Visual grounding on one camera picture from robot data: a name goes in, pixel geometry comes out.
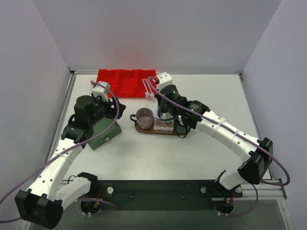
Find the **white wall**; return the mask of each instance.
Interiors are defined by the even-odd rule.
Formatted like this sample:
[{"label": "white wall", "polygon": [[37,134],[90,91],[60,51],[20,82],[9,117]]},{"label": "white wall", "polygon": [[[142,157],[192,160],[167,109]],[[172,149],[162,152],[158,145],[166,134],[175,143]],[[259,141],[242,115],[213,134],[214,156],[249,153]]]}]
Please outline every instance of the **white wall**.
[{"label": "white wall", "polygon": [[[46,160],[69,76],[33,2],[1,0],[1,197]],[[0,206],[0,219],[16,217],[12,195]],[[20,221],[0,224],[0,229],[15,230],[19,225]]]},{"label": "white wall", "polygon": [[[243,70],[243,84],[261,137],[274,142],[291,183],[287,203],[295,229],[306,229],[307,1],[283,0]],[[276,164],[275,178],[285,178]]]},{"label": "white wall", "polygon": [[72,70],[242,70],[281,0],[33,0]]}]

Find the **mug handle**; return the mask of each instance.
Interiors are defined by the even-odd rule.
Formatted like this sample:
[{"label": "mug handle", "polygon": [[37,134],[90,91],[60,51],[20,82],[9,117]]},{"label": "mug handle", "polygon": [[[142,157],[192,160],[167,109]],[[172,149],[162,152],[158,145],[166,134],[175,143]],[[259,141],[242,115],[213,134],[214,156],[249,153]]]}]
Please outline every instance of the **mug handle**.
[{"label": "mug handle", "polygon": [[130,120],[133,121],[133,122],[135,123],[135,122],[136,122],[136,117],[135,117],[135,120],[132,119],[133,117],[135,117],[135,114],[131,114],[131,115],[130,115]]}]

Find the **cup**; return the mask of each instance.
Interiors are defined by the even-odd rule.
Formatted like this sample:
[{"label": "cup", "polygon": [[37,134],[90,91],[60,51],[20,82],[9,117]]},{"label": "cup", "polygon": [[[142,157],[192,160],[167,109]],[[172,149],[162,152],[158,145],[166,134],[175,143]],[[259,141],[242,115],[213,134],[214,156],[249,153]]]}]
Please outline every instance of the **cup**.
[{"label": "cup", "polygon": [[141,129],[148,129],[154,123],[154,113],[149,108],[141,108],[136,114],[130,115],[130,120],[136,122]]}]

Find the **gray floor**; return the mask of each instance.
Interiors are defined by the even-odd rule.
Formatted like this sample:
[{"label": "gray floor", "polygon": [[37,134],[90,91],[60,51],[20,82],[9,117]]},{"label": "gray floor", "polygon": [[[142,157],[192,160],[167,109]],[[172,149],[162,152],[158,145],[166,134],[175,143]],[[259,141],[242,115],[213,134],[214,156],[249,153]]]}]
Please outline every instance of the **gray floor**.
[{"label": "gray floor", "polygon": [[[254,201],[236,201],[235,211],[246,210]],[[251,213],[238,218],[218,217],[215,211],[118,211],[82,217],[77,203],[68,207],[55,230],[284,230],[277,201],[262,200]],[[44,228],[32,225],[31,230]]]}]

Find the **green block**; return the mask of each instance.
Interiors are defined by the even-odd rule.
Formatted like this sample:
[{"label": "green block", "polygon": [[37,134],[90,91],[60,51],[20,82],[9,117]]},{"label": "green block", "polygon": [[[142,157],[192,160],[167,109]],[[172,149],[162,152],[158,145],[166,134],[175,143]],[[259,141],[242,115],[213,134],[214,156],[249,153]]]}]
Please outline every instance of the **green block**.
[{"label": "green block", "polygon": [[[102,133],[106,128],[110,126],[113,122],[112,119],[103,118],[94,126],[94,134],[93,137]],[[102,146],[107,141],[111,140],[113,137],[116,137],[118,134],[121,133],[121,128],[117,122],[102,136],[96,138],[95,140],[90,141],[88,144],[92,150]]]}]

